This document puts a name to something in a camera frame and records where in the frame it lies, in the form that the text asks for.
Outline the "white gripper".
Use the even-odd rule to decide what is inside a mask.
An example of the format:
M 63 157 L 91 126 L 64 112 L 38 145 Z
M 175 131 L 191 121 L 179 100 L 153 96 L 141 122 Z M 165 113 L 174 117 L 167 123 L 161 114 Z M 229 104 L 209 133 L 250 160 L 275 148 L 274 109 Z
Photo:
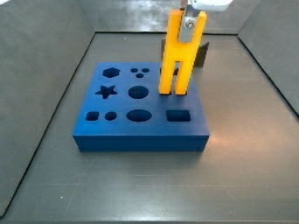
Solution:
M 182 0 L 179 40 L 183 43 L 193 40 L 199 11 L 225 11 L 231 3 L 233 0 Z

